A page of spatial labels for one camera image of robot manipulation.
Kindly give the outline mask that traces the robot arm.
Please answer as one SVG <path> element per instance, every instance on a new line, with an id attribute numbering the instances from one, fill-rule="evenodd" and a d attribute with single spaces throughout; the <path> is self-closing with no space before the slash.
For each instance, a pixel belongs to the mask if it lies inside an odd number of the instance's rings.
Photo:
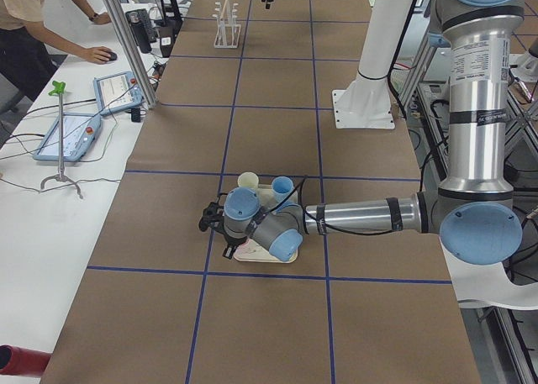
<path id="1" fill-rule="evenodd" d="M 508 259 L 522 228 L 504 179 L 504 133 L 511 34 L 524 0 L 431 0 L 430 28 L 452 52 L 449 78 L 449 166 L 433 192 L 408 198 L 304 206 L 293 186 L 272 207 L 237 187 L 204 210 L 198 227 L 226 240 L 224 256 L 254 240 L 287 262 L 307 234 L 373 237 L 413 229 L 438 234 L 456 258 L 475 265 Z"/>

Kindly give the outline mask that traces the person's forearm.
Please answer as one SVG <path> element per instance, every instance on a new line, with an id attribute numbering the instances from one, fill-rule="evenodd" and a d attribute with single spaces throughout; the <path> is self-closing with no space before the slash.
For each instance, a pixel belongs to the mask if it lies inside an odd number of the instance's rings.
<path id="1" fill-rule="evenodd" d="M 83 60 L 92 60 L 92 53 L 90 50 L 72 43 L 68 39 L 64 39 L 55 32 L 47 29 L 42 22 L 25 22 L 24 27 L 30 35 L 44 44 L 50 45 L 67 54 L 75 55 Z"/>

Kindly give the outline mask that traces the person's hand on mouse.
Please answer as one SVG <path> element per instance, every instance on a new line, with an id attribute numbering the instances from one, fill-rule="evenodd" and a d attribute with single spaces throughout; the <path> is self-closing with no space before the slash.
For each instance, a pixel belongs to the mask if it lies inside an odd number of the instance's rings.
<path id="1" fill-rule="evenodd" d="M 86 48 L 82 50 L 82 58 L 88 62 L 102 65 L 109 62 L 107 55 L 109 51 L 111 50 L 107 47 Z"/>

